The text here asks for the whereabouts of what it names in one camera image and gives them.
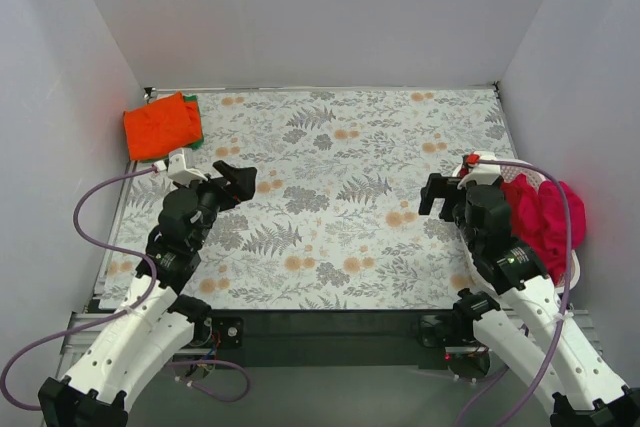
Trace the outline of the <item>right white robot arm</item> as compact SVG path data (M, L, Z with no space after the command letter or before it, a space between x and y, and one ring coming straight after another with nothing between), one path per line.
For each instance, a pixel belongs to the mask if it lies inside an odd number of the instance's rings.
M452 330L464 344L480 342L529 389L553 426L636 426L639 391L630 387L593 347L563 305L535 251L511 226L511 209L499 183L466 184L429 176L419 212L437 199L441 220L459 229L476 271L478 293L460 292Z

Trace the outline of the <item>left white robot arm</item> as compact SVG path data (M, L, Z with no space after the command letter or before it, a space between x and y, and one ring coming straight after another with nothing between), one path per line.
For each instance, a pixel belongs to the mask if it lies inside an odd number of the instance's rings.
M255 195L257 170L213 164L170 176L141 261L122 304L101 324L83 356L38 392L48 426L123 426L136 398L185 346L237 343L238 327L217 320L203 301L183 294L218 215Z

